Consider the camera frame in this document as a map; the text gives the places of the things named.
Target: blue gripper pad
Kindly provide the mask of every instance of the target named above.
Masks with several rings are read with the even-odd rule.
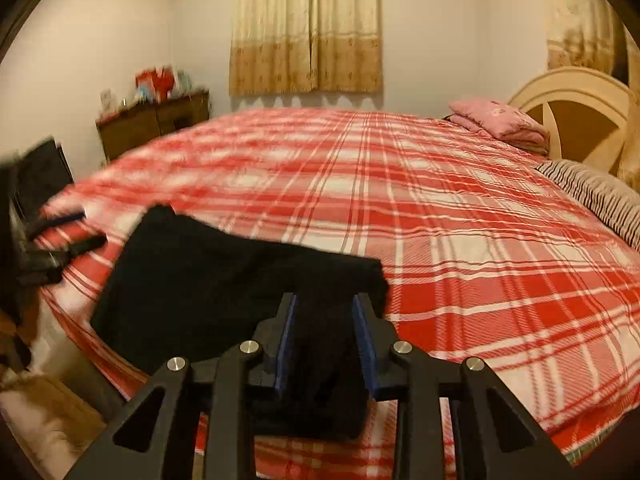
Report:
[[[353,297],[351,313],[353,314],[353,327],[358,342],[362,377],[369,394],[374,397],[374,393],[378,389],[378,356],[376,355],[369,326],[358,296]]]
[[[280,339],[278,354],[276,355],[276,378],[274,387],[279,394],[287,387],[287,379],[289,377],[289,362],[292,356],[293,345],[293,311],[296,306],[296,300],[297,298],[294,294],[291,297],[291,303],[289,303],[287,320],[282,329],[282,338]]]

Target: red and white plaid blanket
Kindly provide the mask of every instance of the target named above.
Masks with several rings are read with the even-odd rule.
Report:
[[[322,109],[253,110],[157,139],[51,200],[101,250],[44,291],[68,335],[126,396],[144,374],[92,332],[94,302],[143,212],[169,203],[226,232],[382,261],[387,317],[433,356],[487,360],[567,454],[639,403],[640,254],[534,170],[535,156],[454,124]],[[452,437],[445,415],[447,468]],[[389,478],[396,407],[359,441],[260,438],[288,479]]]

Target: cabinet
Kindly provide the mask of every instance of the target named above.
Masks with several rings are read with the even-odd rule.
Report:
[[[95,123],[107,160],[150,140],[209,119],[209,92],[194,92],[162,103],[142,103]]]

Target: cream wooden headboard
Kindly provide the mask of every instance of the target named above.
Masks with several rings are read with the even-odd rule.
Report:
[[[543,124],[551,133],[549,158],[562,158],[562,132],[549,103],[569,101],[601,113],[616,129],[599,139],[595,149],[582,160],[597,170],[609,172],[616,163],[625,142],[626,120],[635,98],[629,87],[612,77],[582,67],[556,68],[527,83],[511,99],[510,104],[525,113],[542,105]]]

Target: wall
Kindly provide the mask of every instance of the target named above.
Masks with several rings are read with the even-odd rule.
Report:
[[[447,102],[478,86],[478,0],[380,0],[385,85],[379,96],[228,96],[232,0],[174,0],[176,66],[211,92],[216,115],[251,105],[384,108],[443,117]]]
[[[125,96],[134,75],[170,62],[171,0],[42,0],[0,64],[0,153],[45,136],[74,177],[104,160],[100,92]]]
[[[478,93],[508,101],[546,71],[545,0],[480,0]]]

